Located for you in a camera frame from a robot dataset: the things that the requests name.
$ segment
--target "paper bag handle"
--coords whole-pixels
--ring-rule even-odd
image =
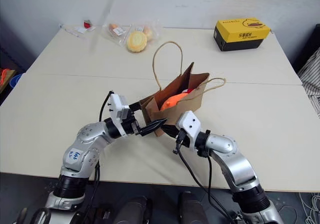
[[[166,44],[169,44],[169,43],[172,43],[172,44],[175,44],[175,45],[177,45],[178,46],[178,48],[180,49],[180,51],[181,51],[181,65],[180,65],[180,75],[182,75],[182,57],[183,57],[183,53],[182,53],[182,49],[181,49],[181,47],[180,47],[180,45],[178,45],[176,42],[174,42],[174,41],[167,41],[167,42],[165,42],[165,43],[163,43],[162,45],[160,45],[159,46],[159,48],[157,48],[157,50],[155,51],[155,53],[154,53],[154,55],[153,55],[153,60],[152,60],[152,69],[153,69],[153,74],[154,74],[154,77],[155,77],[155,81],[156,81],[156,83],[159,85],[159,88],[160,88],[160,90],[162,90],[162,87],[161,87],[161,85],[160,85],[160,82],[159,82],[159,80],[158,80],[158,78],[157,78],[157,75],[156,75],[156,71],[155,71],[155,57],[156,57],[156,55],[157,55],[157,53],[158,53],[158,51],[164,46],[164,45],[166,45]]]
[[[198,97],[198,96],[200,96],[200,95],[204,94],[205,92],[208,92],[208,91],[210,91],[210,90],[214,90],[214,89],[216,89],[216,88],[222,87],[222,86],[223,86],[223,85],[225,85],[225,83],[227,82],[227,80],[226,80],[225,78],[216,77],[216,78],[212,78],[212,79],[210,79],[210,80],[208,80],[208,81],[206,81],[206,82],[204,82],[204,83],[200,84],[198,87],[196,87],[196,89],[198,89],[201,85],[205,85],[205,84],[209,83],[211,80],[223,80],[223,83],[222,83],[222,84],[220,84],[220,85],[217,85],[217,86],[213,86],[213,87],[211,87],[211,88],[209,88],[209,89],[205,90],[203,93],[200,93],[200,94],[198,94],[198,95],[194,96],[194,97],[193,97],[193,98],[191,98],[191,99],[182,99],[182,100],[179,100],[179,101],[177,102],[177,104],[178,104],[180,101],[193,100],[193,99],[195,99],[196,97]]]

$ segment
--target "cartoon duck print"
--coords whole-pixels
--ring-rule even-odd
[[[243,26],[249,27],[249,28],[262,28],[265,26],[263,23],[261,23],[259,20],[251,20],[251,19],[246,19],[242,23]]]

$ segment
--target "brown paper bag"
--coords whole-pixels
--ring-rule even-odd
[[[162,89],[157,75],[155,73],[155,57],[159,49],[168,43],[173,43],[177,45],[181,51],[181,67],[180,67],[180,75],[176,77],[175,80],[173,80],[165,89]],[[202,96],[203,93],[211,90],[212,88],[205,91],[206,85],[209,81],[209,73],[202,73],[202,74],[192,74],[192,68],[194,63],[191,63],[189,67],[185,70],[185,72],[182,74],[182,49],[181,47],[173,42],[165,42],[162,44],[154,53],[153,56],[153,72],[156,82],[159,85],[159,91],[156,93],[144,98],[143,100],[140,100],[140,106],[143,113],[144,120],[146,124],[150,123],[153,120],[167,118],[166,124],[168,125],[175,125],[178,121],[179,117],[187,110],[195,111],[201,106],[202,102]],[[192,92],[190,92],[188,95],[186,95],[184,98],[182,98],[178,103],[170,108],[167,108],[163,111],[160,110],[162,104],[171,96],[180,94],[185,89],[194,89]],[[161,136],[164,132],[161,129],[158,129],[155,131],[156,136]]]

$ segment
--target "white wall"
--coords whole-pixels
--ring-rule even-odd
[[[2,22],[34,55],[59,29],[59,23],[95,24],[105,20],[108,0],[0,0]],[[114,0],[110,19],[130,24],[160,19],[164,27],[213,28],[218,19],[257,17],[276,33],[289,60],[320,23],[320,0]]]

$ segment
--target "yellow and black box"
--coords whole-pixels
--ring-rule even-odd
[[[218,20],[213,37],[221,51],[247,50],[259,47],[269,32],[256,18]]]

